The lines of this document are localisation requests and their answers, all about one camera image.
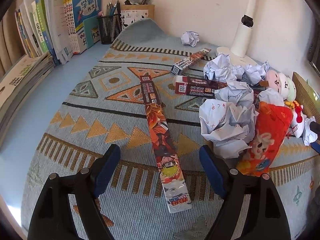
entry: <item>stack of books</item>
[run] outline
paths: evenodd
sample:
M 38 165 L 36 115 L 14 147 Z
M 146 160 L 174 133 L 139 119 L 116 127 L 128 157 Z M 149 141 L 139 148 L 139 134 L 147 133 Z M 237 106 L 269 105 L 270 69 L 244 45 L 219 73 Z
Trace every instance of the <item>stack of books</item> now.
M 23 56 L 0 82 L 0 147 L 22 104 L 52 71 L 53 57 L 47 51 L 40 57 Z
M 26 55 L 49 51 L 55 65 L 65 64 L 100 40 L 100 11 L 101 0 L 23 0 L 15 17 Z

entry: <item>teal notebook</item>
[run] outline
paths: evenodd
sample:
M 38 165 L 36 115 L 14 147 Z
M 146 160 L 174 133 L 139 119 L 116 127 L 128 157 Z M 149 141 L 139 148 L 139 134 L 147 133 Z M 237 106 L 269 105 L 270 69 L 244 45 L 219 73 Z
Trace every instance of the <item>teal notebook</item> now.
M 83 21 L 84 34 L 87 40 L 87 49 L 100 40 L 99 23 L 96 16 Z

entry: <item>table surface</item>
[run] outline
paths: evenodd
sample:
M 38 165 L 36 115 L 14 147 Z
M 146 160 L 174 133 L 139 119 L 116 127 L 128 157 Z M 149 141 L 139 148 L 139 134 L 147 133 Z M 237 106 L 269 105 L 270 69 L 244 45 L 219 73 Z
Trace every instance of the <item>table surface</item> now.
M 18 223 L 27 172 L 43 133 L 71 90 L 109 47 L 98 42 L 82 54 L 74 55 L 67 64 L 55 67 L 13 120 L 0 149 L 0 194 L 10 210 L 15 211 L 13 216 Z

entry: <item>patterned tablecloth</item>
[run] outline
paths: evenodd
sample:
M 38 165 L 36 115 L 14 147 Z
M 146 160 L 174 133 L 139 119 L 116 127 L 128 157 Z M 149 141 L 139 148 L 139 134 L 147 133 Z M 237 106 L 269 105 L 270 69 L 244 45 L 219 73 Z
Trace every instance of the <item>patterned tablecloth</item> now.
M 171 66 L 200 49 L 212 52 L 186 75 L 202 77 L 202 68 L 214 57 L 212 44 L 183 46 L 150 19 L 130 25 L 106 55 L 76 85 L 43 135 L 27 175 L 22 203 L 22 225 L 28 229 L 42 186 L 52 172 L 60 176 L 90 167 L 112 143 L 121 148 L 121 161 L 98 206 L 115 239 L 204 239 L 223 203 L 210 187 L 199 162 L 198 149 L 206 143 L 200 134 L 199 106 L 203 98 L 177 95 Z M 140 75 L 151 75 L 177 149 L 193 208 L 169 214 L 159 181 L 145 117 Z M 285 139 L 272 164 L 273 179 L 289 220 L 292 239 L 303 230 L 306 209 L 319 185 L 319 155 L 300 138 Z M 249 196 L 233 238 L 244 225 Z M 74 196 L 70 204 L 76 228 L 87 239 Z

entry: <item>blue pen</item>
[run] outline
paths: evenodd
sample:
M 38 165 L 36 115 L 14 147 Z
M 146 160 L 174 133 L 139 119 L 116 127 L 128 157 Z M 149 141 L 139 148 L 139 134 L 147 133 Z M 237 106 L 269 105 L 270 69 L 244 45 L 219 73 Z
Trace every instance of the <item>blue pen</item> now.
M 117 3 L 115 3 L 115 5 L 113 6 L 113 8 L 111 9 L 110 16 L 115 13 L 116 8 L 117 8 Z

